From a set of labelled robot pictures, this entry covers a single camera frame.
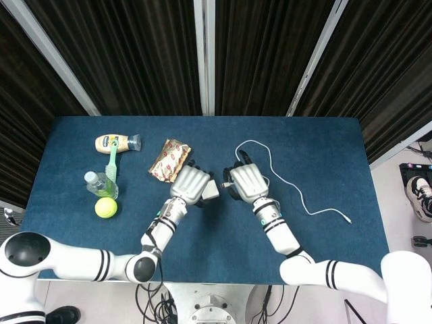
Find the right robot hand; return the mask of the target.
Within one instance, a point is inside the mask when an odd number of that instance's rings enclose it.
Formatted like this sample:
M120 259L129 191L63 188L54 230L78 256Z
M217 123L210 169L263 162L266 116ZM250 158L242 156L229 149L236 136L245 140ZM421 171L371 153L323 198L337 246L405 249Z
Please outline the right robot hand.
M232 167L223 169L222 188L225 188L228 194L234 200L242 200L252 204L259 198L268 196L268 185L248 154L238 151L243 161L239 160Z

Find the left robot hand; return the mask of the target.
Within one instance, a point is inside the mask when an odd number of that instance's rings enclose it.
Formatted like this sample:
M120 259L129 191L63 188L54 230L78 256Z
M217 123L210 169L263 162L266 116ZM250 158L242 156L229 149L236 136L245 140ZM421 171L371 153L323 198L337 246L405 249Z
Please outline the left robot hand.
M185 164L169 191L171 198L180 198L187 205L196 205L200 201L219 197L214 174L201 169L194 159Z

